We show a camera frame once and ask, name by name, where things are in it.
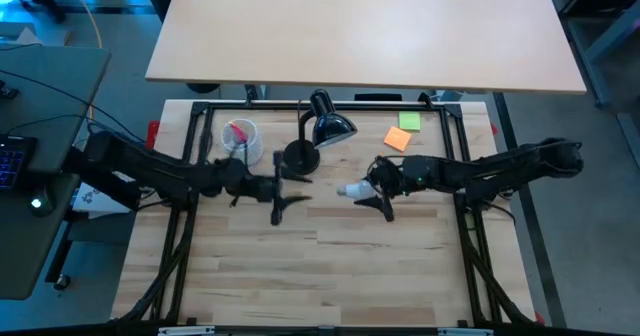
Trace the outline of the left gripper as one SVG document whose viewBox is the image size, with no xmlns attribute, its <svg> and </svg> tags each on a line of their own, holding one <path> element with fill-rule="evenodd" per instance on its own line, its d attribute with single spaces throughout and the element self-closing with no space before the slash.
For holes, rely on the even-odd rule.
<svg viewBox="0 0 640 336">
<path fill-rule="evenodd" d="M 283 173 L 282 151 L 273 152 L 273 176 L 250 175 L 248 180 L 249 196 L 258 202 L 271 202 L 273 209 L 270 216 L 272 226 L 278 226 L 283 219 L 284 210 L 297 202 L 311 200 L 311 196 L 286 196 L 282 197 L 282 178 L 290 181 L 312 183 L 313 181 L 297 174 Z"/>
</svg>

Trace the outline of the green sticky note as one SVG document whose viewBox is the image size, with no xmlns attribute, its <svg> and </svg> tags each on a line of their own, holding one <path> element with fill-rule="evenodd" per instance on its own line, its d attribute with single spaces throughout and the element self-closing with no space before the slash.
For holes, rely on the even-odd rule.
<svg viewBox="0 0 640 336">
<path fill-rule="evenodd" d="M 401 111 L 398 113 L 398 127 L 405 131 L 421 130 L 421 115 L 419 112 Z"/>
</svg>

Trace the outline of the black computer mouse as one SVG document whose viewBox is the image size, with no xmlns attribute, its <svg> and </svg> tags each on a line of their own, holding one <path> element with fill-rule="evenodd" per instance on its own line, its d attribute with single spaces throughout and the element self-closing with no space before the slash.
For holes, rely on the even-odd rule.
<svg viewBox="0 0 640 336">
<path fill-rule="evenodd" d="M 32 190 L 28 204 L 29 210 L 36 217 L 47 217 L 55 210 L 55 198 L 46 185 Z"/>
</svg>

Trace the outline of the black desk leg with caster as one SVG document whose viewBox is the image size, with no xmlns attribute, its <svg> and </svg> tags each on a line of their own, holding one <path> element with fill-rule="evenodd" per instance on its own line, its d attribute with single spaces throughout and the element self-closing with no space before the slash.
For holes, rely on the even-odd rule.
<svg viewBox="0 0 640 336">
<path fill-rule="evenodd" d="M 54 252 L 45 276 L 45 282 L 49 283 L 56 291 L 64 291 L 71 283 L 71 278 L 64 274 L 62 269 L 73 245 L 73 241 L 69 238 L 72 227 L 73 224 L 70 221 L 65 223 L 60 242 Z"/>
</svg>

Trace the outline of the black desk mount beam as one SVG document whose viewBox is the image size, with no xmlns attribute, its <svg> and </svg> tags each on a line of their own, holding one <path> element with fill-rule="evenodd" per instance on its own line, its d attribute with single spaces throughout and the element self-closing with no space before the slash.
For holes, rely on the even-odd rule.
<svg viewBox="0 0 640 336">
<path fill-rule="evenodd" d="M 81 181 L 129 209 L 134 210 L 139 205 L 141 191 L 135 182 L 122 180 L 106 166 L 89 160 L 77 148 L 72 147 L 69 150 L 62 170 L 66 173 L 78 175 Z"/>
</svg>

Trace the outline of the cardboard box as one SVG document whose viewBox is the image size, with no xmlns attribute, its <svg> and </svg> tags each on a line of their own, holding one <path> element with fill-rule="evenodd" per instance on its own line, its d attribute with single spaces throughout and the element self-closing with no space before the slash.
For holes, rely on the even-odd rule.
<svg viewBox="0 0 640 336">
<path fill-rule="evenodd" d="M 0 21 L 0 44 L 65 46 L 70 34 L 67 29 L 38 31 L 33 23 Z"/>
</svg>

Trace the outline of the grey side desk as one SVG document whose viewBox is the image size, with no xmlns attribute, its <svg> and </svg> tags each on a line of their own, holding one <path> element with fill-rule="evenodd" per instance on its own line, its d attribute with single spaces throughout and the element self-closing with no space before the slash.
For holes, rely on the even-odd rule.
<svg viewBox="0 0 640 336">
<path fill-rule="evenodd" d="M 0 300 L 24 300 L 33 292 L 79 184 L 62 166 L 109 59 L 97 48 L 0 48 L 0 80 L 20 91 L 13 100 L 0 99 L 0 134 L 37 139 L 21 186 L 0 192 Z M 36 217 L 29 198 L 42 185 L 55 210 Z"/>
</svg>

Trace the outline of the orange sticky note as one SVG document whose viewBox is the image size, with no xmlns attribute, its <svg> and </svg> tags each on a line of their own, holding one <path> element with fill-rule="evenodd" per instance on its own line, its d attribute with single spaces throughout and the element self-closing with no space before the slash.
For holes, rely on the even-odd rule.
<svg viewBox="0 0 640 336">
<path fill-rule="evenodd" d="M 404 152 L 409 145 L 411 137 L 411 133 L 398 127 L 392 126 L 389 128 L 384 138 L 384 144 L 395 150 Z"/>
</svg>

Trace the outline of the black floor strip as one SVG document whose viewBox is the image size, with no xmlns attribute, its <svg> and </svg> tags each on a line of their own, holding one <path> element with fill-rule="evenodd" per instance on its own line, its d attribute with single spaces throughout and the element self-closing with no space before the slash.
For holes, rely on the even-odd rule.
<svg viewBox="0 0 640 336">
<path fill-rule="evenodd" d="M 494 92 L 493 99 L 500 120 L 506 146 L 509 150 L 514 149 L 518 146 L 518 142 L 511 122 L 504 94 L 501 92 Z M 532 244 L 533 255 L 537 271 L 539 272 L 542 291 L 544 293 L 546 306 L 550 316 L 550 322 L 553 326 L 566 328 L 567 322 L 564 310 L 553 275 L 533 197 L 531 195 L 531 190 L 528 184 L 525 184 L 520 189 L 519 198 L 524 213 L 527 231 Z"/>
</svg>

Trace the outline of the large light wooden desk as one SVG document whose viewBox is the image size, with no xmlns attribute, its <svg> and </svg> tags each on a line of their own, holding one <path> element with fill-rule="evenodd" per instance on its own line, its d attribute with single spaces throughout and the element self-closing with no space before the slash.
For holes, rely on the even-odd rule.
<svg viewBox="0 0 640 336">
<path fill-rule="evenodd" d="M 551 0 L 171 0 L 146 76 L 585 91 Z"/>
</svg>

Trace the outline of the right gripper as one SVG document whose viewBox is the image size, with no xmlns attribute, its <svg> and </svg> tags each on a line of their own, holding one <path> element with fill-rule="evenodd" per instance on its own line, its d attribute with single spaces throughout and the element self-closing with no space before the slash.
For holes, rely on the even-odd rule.
<svg viewBox="0 0 640 336">
<path fill-rule="evenodd" d="M 377 196 L 354 201 L 355 205 L 377 208 L 387 222 L 395 219 L 391 200 L 401 193 L 402 173 L 389 158 L 376 156 L 364 180 L 378 191 Z"/>
</svg>

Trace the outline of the red tag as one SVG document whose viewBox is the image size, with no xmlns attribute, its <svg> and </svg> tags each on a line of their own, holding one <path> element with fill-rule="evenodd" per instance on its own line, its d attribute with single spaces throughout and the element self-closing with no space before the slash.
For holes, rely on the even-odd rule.
<svg viewBox="0 0 640 336">
<path fill-rule="evenodd" d="M 149 150 L 152 150 L 155 146 L 156 137 L 159 131 L 160 121 L 153 120 L 148 123 L 145 147 Z"/>
</svg>

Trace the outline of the white lightbulb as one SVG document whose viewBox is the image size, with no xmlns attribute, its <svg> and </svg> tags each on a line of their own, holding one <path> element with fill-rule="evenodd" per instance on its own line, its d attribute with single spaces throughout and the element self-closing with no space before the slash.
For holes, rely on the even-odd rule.
<svg viewBox="0 0 640 336">
<path fill-rule="evenodd" d="M 378 191 L 374 186 L 366 179 L 362 179 L 356 183 L 340 186 L 336 190 L 339 196 L 344 196 L 354 201 L 369 199 L 376 197 Z"/>
</svg>

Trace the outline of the black desk lamp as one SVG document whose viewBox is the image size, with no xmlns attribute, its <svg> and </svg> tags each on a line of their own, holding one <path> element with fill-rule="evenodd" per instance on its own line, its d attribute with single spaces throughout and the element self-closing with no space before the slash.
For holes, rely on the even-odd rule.
<svg viewBox="0 0 640 336">
<path fill-rule="evenodd" d="M 310 174 L 319 166 L 320 148 L 345 140 L 357 132 L 353 122 L 336 112 L 329 94 L 317 89 L 310 96 L 310 109 L 303 114 L 298 113 L 298 138 L 286 146 L 284 163 L 296 174 Z"/>
</svg>

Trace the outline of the black keyboard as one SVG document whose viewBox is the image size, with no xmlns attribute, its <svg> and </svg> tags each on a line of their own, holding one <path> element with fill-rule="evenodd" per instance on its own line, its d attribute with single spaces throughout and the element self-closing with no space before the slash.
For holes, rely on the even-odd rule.
<svg viewBox="0 0 640 336">
<path fill-rule="evenodd" d="M 36 145 L 33 137 L 0 134 L 0 192 L 21 186 Z"/>
</svg>

